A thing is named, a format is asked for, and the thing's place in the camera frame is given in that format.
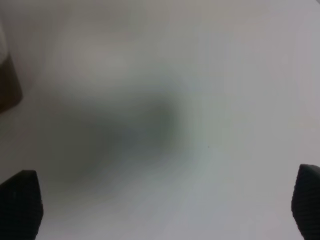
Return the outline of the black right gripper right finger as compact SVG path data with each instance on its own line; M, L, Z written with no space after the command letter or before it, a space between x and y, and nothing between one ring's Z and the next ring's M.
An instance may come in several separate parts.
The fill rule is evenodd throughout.
M291 212L305 240L320 238L320 168L301 164L291 200Z

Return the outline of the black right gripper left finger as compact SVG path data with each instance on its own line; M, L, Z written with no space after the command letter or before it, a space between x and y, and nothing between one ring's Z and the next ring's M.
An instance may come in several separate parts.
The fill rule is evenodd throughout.
M22 170L0 184L0 238L34 240L44 208L35 170Z

